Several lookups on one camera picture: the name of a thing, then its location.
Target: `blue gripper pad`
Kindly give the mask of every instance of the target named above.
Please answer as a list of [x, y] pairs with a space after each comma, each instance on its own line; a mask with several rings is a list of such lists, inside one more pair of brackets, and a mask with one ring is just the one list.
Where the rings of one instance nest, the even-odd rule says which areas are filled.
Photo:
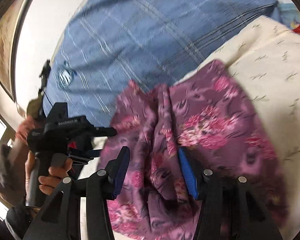
[[114, 177], [113, 185], [114, 190], [112, 192], [112, 197], [115, 199], [120, 194], [122, 185], [124, 182], [124, 178], [126, 177], [126, 173], [128, 170], [128, 166], [130, 163], [130, 149], [127, 146], [123, 146], [121, 151], [116, 159], [119, 164], [118, 171]]
[[195, 200], [198, 200], [199, 192], [197, 187], [197, 178], [194, 175], [194, 172], [183, 148], [179, 148], [178, 155], [181, 164], [181, 171], [183, 174], [183, 178], [186, 181], [188, 192], [191, 196], [194, 197]]

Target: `finger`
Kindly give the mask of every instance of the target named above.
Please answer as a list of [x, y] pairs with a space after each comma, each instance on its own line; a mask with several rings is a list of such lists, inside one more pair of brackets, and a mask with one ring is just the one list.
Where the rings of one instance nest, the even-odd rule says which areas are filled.
[[69, 170], [71, 170], [71, 168], [72, 168], [72, 159], [70, 159], [70, 158], [68, 158], [66, 161], [65, 161], [65, 163], [63, 164], [63, 168], [66, 170], [66, 171], [69, 171]]
[[30, 174], [31, 174], [33, 167], [34, 167], [34, 154], [31, 151], [29, 151], [28, 158], [25, 162], [26, 180], [30, 179]]
[[46, 185], [39, 185], [39, 189], [42, 191], [42, 193], [46, 195], [51, 195], [53, 192], [54, 188]]
[[61, 181], [61, 179], [57, 177], [45, 177], [45, 176], [40, 176], [38, 180], [42, 185], [50, 186], [53, 188], [55, 188]]
[[49, 174], [60, 179], [68, 177], [67, 171], [71, 170], [72, 167], [72, 160], [67, 159], [63, 165], [63, 167], [50, 167]]

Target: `wall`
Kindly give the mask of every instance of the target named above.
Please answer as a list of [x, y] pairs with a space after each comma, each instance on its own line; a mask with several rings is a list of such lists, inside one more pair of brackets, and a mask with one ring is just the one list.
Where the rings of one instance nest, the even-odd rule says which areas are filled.
[[83, 0], [33, 0], [20, 33], [16, 56], [16, 97], [26, 109], [37, 96], [39, 74], [54, 53], [66, 24]]
[[16, 130], [23, 118], [18, 114], [15, 103], [0, 85], [0, 114]]

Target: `blue bedsheet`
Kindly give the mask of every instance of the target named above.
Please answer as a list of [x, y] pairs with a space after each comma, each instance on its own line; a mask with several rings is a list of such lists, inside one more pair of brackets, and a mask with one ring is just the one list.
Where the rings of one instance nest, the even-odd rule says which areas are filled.
[[171, 85], [261, 15], [279, 21], [276, 0], [88, 0], [52, 62], [45, 114], [68, 102], [70, 116], [108, 126], [130, 79]]

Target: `cream fabric with leaf print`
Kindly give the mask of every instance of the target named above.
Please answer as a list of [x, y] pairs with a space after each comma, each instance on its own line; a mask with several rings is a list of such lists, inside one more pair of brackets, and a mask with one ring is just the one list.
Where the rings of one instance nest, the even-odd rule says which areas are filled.
[[181, 81], [214, 59], [250, 96], [282, 161], [290, 214], [281, 233], [291, 240], [300, 230], [300, 35], [261, 16]]

